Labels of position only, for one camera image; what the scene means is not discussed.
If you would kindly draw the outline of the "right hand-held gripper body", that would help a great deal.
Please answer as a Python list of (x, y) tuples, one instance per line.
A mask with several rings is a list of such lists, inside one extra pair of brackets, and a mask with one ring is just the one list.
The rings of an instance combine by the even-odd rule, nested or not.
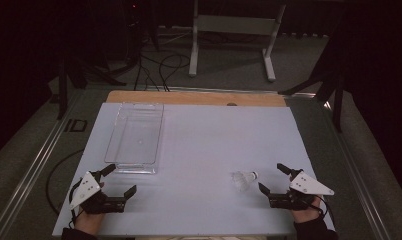
[(332, 189), (309, 176), (302, 169), (292, 169), (292, 176), (289, 177), (289, 190), (285, 194), (270, 191), (268, 200), (271, 208), (305, 210), (311, 206), (315, 197), (334, 194)]

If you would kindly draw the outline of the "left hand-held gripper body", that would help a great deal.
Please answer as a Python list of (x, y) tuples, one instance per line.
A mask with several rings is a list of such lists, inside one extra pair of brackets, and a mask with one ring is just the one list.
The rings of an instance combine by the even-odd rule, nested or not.
[(78, 182), (76, 192), (72, 194), (69, 209), (78, 207), (89, 214), (122, 213), (126, 201), (121, 197), (108, 197), (102, 192), (101, 178), (96, 172), (86, 172)]

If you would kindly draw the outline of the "white shuttlecock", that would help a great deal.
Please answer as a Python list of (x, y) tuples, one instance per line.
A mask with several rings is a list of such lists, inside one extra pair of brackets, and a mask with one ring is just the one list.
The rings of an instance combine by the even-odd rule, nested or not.
[(249, 188), (250, 184), (254, 182), (257, 178), (258, 174), (254, 171), (237, 171), (231, 174), (232, 182), (240, 192), (246, 191)]

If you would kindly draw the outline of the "clear plastic tray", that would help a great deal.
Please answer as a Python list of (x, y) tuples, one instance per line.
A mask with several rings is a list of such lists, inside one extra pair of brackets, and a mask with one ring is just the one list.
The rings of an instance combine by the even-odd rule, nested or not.
[(118, 173), (155, 174), (163, 112), (159, 103), (122, 103), (104, 161)]

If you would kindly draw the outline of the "person's right hand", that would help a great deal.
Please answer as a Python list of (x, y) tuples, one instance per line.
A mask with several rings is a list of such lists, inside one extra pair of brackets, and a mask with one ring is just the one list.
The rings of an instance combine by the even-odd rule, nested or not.
[(320, 202), (319, 197), (315, 197), (311, 206), (305, 210), (291, 210), (295, 223), (305, 223), (317, 219), (320, 215)]

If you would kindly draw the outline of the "person's left hand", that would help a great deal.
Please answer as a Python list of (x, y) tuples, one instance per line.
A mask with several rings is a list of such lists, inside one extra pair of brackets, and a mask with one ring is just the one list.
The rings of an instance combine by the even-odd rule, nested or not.
[(83, 209), (75, 221), (75, 228), (84, 233), (96, 236), (101, 228), (105, 214), (89, 214)]

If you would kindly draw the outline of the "white board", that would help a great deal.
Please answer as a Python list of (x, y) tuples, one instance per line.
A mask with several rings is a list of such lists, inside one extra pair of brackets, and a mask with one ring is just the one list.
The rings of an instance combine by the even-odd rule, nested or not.
[(288, 107), (167, 105), (155, 174), (110, 174), (105, 192), (136, 194), (124, 212), (105, 217), (100, 233), (117, 237), (279, 236), (295, 232), (291, 214), (272, 209), (252, 183), (240, 192), (236, 171), (284, 193), (278, 164), (314, 170)]

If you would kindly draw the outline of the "black stand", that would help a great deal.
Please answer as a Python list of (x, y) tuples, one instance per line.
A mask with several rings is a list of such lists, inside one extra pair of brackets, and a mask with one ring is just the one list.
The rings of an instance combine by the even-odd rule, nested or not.
[(68, 82), (71, 82), (78, 89), (86, 87), (87, 80), (84, 76), (84, 71), (94, 74), (110, 85), (125, 86), (125, 83), (113, 79), (107, 73), (102, 72), (74, 55), (61, 55), (59, 57), (58, 94), (56, 95), (56, 101), (59, 104), (58, 120), (62, 119), (68, 110)]
[(332, 122), (338, 132), (341, 132), (341, 110), (343, 100), (344, 78), (342, 66), (346, 60), (344, 48), (347, 46), (345, 40), (340, 39), (339, 34), (334, 32), (328, 40), (319, 60), (309, 78), (289, 88), (279, 91), (280, 95), (294, 95), (299, 91), (321, 83), (319, 90), (315, 93), (314, 99), (318, 102), (327, 102), (331, 95), (334, 95)]

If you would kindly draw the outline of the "wooden table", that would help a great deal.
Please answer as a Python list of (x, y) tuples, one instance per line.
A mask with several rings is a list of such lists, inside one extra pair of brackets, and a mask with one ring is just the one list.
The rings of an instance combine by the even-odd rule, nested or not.
[(286, 107), (274, 93), (111, 91), (107, 103), (140, 102), (183, 105)]

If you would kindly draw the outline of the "metal floor rail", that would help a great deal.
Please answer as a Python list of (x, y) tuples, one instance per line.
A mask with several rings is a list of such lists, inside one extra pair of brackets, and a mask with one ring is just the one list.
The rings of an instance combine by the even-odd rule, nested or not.
[(385, 225), (382, 215), (378, 209), (378, 205), (369, 191), (363, 174), (358, 168), (356, 159), (351, 153), (343, 133), (340, 132), (335, 126), (333, 117), (336, 109), (332, 107), (327, 100), (319, 100), (318, 106), (321, 108), (323, 117), (325, 119), (325, 126), (331, 133), (335, 144), (342, 152), (343, 158), (341, 160), (341, 164), (344, 166), (344, 171), (349, 178), (349, 183), (355, 191), (356, 199), (361, 205), (362, 213), (367, 218), (368, 226), (371, 228), (375, 240), (392, 240), (388, 232), (388, 228)]
[(10, 229), (84, 93), (74, 90), (67, 109), (57, 119), (55, 104), (43, 105), (0, 151), (0, 240)]

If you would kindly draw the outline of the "white desk frame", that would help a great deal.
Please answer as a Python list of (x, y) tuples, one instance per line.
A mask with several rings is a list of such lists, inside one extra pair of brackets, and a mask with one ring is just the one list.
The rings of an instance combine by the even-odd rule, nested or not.
[(286, 10), (286, 4), (279, 4), (277, 15), (270, 19), (205, 15), (199, 13), (198, 7), (199, 0), (194, 0), (192, 49), (189, 62), (189, 75), (191, 77), (195, 77), (197, 75), (199, 53), (198, 34), (200, 32), (214, 32), (269, 36), (270, 41), (268, 46), (262, 50), (262, 57), (267, 79), (270, 82), (274, 82), (276, 80), (271, 53), (277, 39), (284, 12)]

